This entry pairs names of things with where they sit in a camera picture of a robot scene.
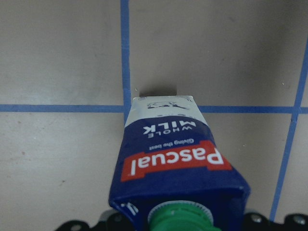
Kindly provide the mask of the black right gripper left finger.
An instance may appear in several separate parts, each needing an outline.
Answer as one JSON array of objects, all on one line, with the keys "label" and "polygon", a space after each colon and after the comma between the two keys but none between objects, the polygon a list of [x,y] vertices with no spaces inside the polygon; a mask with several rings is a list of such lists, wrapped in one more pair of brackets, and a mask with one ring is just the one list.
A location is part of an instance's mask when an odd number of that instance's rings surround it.
[{"label": "black right gripper left finger", "polygon": [[130,231],[131,222],[122,213],[109,209],[100,215],[98,223],[90,226],[82,220],[70,220],[61,224],[56,231]]}]

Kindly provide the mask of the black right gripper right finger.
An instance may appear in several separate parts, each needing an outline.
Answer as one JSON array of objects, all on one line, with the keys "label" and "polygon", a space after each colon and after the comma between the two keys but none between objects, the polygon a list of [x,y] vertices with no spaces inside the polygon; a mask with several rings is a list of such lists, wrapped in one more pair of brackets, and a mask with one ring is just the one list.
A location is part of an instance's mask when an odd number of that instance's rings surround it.
[{"label": "black right gripper right finger", "polygon": [[291,213],[283,222],[275,222],[256,210],[246,209],[243,215],[243,231],[307,231],[308,216],[303,213]]}]

